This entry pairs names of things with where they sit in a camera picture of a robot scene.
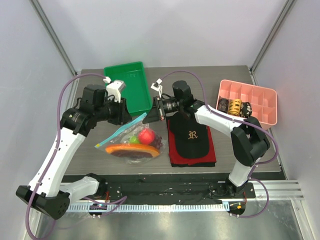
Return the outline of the orange papaya slice toy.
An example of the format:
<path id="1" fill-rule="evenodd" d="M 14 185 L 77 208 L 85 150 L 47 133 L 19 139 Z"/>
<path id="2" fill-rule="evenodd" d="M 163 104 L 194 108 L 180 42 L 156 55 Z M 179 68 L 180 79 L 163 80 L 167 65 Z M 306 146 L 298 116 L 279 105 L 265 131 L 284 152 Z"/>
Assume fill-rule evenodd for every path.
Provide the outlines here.
<path id="1" fill-rule="evenodd" d="M 150 145 L 140 143 L 119 143 L 111 144 L 105 148 L 105 152 L 119 158 L 155 158 L 160 155 L 160 151 Z"/>

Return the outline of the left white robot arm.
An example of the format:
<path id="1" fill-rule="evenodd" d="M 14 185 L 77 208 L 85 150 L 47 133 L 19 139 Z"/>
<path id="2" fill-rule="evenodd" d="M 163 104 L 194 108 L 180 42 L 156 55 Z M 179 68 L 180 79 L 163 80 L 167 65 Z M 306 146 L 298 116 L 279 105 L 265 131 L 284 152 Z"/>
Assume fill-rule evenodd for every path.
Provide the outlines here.
<path id="1" fill-rule="evenodd" d="M 126 99 L 121 91 L 126 87 L 121 80 L 107 86 L 87 85 L 79 108 L 70 108 L 58 118 L 56 139 L 36 176 L 28 185 L 20 185 L 16 196 L 31 208 L 60 219 L 69 205 L 87 196 L 100 200 L 107 192 L 106 180 L 94 173 L 61 186 L 65 172 L 77 149 L 98 122 L 124 125 L 131 121 Z"/>

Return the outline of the clear zip top bag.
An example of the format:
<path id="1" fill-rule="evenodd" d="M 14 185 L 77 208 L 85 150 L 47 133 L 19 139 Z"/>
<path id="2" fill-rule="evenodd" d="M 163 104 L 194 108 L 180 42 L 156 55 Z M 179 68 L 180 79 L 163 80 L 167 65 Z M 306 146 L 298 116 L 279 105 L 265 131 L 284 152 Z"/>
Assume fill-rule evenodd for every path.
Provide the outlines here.
<path id="1" fill-rule="evenodd" d="M 127 164 L 142 164 L 158 158 L 167 141 L 148 123 L 143 123 L 146 117 L 146 113 L 141 114 L 94 147 L 109 156 L 124 159 Z"/>

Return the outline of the green toy fruit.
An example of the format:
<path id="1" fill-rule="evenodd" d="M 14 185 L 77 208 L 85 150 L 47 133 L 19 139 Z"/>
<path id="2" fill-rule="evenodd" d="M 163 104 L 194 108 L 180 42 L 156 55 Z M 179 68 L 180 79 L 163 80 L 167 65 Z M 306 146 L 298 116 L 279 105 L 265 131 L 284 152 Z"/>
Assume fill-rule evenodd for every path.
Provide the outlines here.
<path id="1" fill-rule="evenodd" d="M 129 139 L 130 144 L 140 144 L 139 138 L 136 135 L 133 135 Z"/>

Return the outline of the red toy apple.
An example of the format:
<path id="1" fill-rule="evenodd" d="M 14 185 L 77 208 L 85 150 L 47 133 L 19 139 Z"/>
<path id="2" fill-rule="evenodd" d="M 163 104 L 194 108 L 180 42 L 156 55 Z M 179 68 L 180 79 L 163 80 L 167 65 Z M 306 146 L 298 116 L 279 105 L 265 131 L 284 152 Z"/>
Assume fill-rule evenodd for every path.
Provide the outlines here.
<path id="1" fill-rule="evenodd" d="M 143 145 L 149 145 L 153 142 L 155 138 L 155 133 L 149 129 L 145 128 L 138 134 L 138 140 Z"/>

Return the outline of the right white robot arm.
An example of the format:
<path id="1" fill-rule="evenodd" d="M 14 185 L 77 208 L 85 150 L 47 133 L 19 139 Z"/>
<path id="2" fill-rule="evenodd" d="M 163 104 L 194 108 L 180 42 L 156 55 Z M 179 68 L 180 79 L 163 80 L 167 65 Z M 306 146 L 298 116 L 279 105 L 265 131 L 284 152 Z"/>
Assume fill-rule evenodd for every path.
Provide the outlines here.
<path id="1" fill-rule="evenodd" d="M 235 165 L 227 177 L 225 192 L 236 198 L 243 193 L 255 163 L 270 148 L 266 131 L 257 118 L 245 120 L 230 118 L 205 102 L 195 99 L 190 86 L 184 80 L 173 83 L 173 97 L 164 99 L 162 80 L 151 84 L 158 95 L 144 123 L 166 121 L 170 142 L 178 154 L 187 159 L 203 158 L 209 153 L 209 129 L 215 129 L 230 137 Z"/>

